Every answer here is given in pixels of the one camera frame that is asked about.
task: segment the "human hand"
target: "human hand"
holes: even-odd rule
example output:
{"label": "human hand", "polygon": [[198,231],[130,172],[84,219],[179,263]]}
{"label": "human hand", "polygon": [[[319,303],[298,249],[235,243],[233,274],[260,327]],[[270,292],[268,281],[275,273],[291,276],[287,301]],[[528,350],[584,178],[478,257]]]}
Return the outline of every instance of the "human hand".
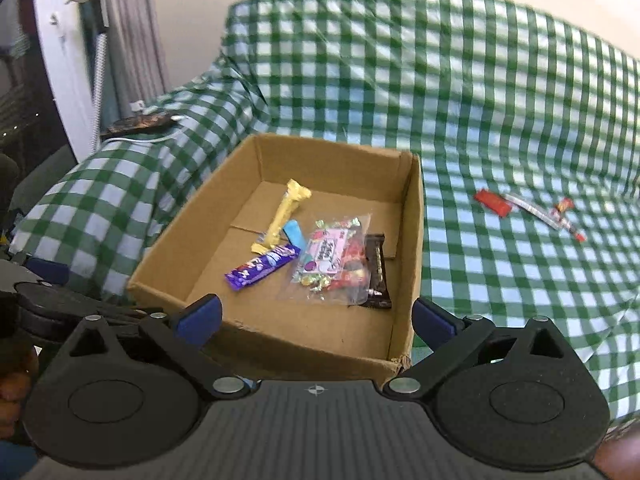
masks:
{"label": "human hand", "polygon": [[0,439],[13,436],[15,423],[20,418],[21,400],[31,389],[31,381],[38,373],[38,354],[35,348],[20,367],[0,378]]}

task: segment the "clear plastic bag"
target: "clear plastic bag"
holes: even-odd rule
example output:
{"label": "clear plastic bag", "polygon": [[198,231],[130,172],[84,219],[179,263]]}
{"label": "clear plastic bag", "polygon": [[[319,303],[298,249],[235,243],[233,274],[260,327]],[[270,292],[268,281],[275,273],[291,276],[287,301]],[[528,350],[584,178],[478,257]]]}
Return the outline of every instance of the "clear plastic bag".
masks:
{"label": "clear plastic bag", "polygon": [[370,283],[365,257],[369,221],[368,214],[318,220],[279,297],[345,305],[364,303]]}

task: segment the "green and white checkered fabric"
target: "green and white checkered fabric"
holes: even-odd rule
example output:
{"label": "green and white checkered fabric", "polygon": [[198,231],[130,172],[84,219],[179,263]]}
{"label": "green and white checkered fabric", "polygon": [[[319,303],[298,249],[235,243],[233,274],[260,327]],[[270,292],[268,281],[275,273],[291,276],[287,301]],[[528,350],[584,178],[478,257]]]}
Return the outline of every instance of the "green and white checkered fabric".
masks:
{"label": "green and white checkered fabric", "polygon": [[[638,63],[507,0],[245,0],[201,78],[158,101],[173,140],[107,144],[28,215],[14,250],[121,301],[144,251],[252,132],[422,157],[422,293],[498,325],[551,317],[609,401],[640,410]],[[588,240],[472,196],[574,199]]]}

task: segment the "purple chocolate bar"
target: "purple chocolate bar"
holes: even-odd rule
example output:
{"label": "purple chocolate bar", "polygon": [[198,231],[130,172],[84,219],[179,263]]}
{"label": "purple chocolate bar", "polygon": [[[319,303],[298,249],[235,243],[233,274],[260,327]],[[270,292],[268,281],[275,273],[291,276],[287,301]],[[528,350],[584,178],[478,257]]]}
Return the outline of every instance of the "purple chocolate bar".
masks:
{"label": "purple chocolate bar", "polygon": [[292,262],[298,256],[300,256],[300,249],[296,246],[290,244],[278,245],[268,253],[258,256],[226,273],[225,278],[233,290],[240,290],[244,286],[259,282],[265,276]]}

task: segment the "yellow chocolate bar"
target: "yellow chocolate bar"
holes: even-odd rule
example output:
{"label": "yellow chocolate bar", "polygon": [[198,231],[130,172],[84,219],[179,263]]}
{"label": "yellow chocolate bar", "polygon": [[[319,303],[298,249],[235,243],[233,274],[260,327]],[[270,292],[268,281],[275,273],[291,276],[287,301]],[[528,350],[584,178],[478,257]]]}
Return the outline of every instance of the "yellow chocolate bar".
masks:
{"label": "yellow chocolate bar", "polygon": [[256,242],[251,246],[253,253],[264,254],[262,248],[266,251],[273,249],[280,243],[280,231],[291,218],[292,213],[300,205],[300,202],[311,196],[311,191],[304,186],[300,186],[295,180],[289,180],[287,183],[287,192],[282,197],[282,202],[278,206],[276,215],[273,217],[264,239]]}

